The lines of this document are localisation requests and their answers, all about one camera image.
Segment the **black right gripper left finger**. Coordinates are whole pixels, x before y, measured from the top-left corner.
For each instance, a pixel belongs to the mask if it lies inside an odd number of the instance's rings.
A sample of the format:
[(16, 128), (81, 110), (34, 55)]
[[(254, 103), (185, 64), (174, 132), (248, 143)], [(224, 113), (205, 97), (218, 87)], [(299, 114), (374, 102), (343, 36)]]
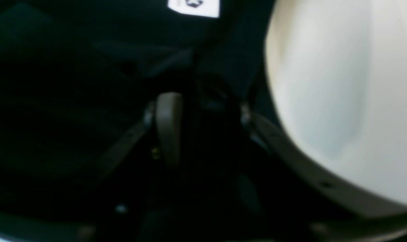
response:
[(178, 92), (160, 94), (155, 102), (149, 103), (142, 121), (129, 128), (98, 158), (96, 179), (103, 180), (110, 175), (153, 127), (166, 166), (179, 167), (182, 117), (183, 96)]

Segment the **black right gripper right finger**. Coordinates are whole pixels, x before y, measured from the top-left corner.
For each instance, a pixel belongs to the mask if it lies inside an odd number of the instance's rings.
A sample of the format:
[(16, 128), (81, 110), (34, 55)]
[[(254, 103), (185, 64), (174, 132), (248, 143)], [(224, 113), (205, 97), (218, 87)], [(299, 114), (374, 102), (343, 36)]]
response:
[(351, 212), (353, 219), (315, 219), (308, 227), (319, 242), (407, 242), (407, 207), (334, 175), (302, 154), (268, 119), (240, 105), (248, 137), (317, 194)]

